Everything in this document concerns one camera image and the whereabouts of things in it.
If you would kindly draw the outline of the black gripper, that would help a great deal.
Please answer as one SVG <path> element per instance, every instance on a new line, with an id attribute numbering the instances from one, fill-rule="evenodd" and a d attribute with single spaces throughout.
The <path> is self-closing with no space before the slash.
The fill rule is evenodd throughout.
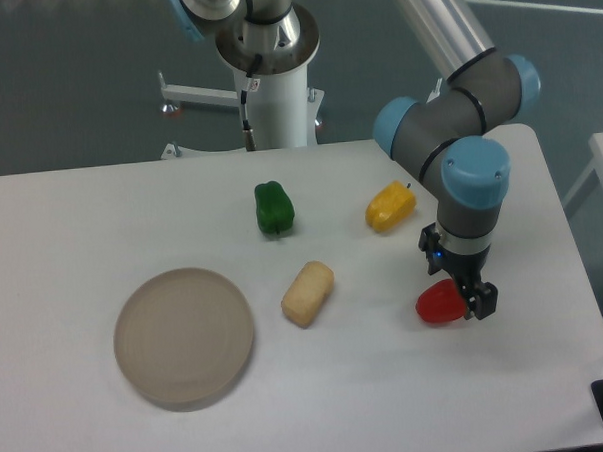
<path id="1" fill-rule="evenodd" d="M 444 270 L 463 292 L 466 304 L 465 318 L 483 320 L 496 311 L 498 290 L 490 282 L 482 281 L 482 270 L 490 248 L 472 255 L 450 252 L 439 246 L 437 225 L 432 223 L 421 231 L 418 247 L 425 254 L 428 274 Z"/>

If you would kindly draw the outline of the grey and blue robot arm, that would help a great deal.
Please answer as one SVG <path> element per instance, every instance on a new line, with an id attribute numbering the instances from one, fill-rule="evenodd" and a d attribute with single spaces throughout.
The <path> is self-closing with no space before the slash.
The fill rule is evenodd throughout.
<path id="1" fill-rule="evenodd" d="M 213 35 L 234 75 L 231 102 L 249 151 L 304 147 L 316 138 L 307 84 L 317 22 L 294 0 L 168 0 L 193 40 Z M 430 272 L 454 280 L 468 317 L 484 319 L 498 291 L 481 272 L 509 187 L 510 158 L 488 132 L 533 105 L 533 64 L 496 49 L 465 0 L 395 0 L 448 86 L 424 103 L 395 99 L 379 112 L 374 140 L 437 200 L 418 246 Z"/>

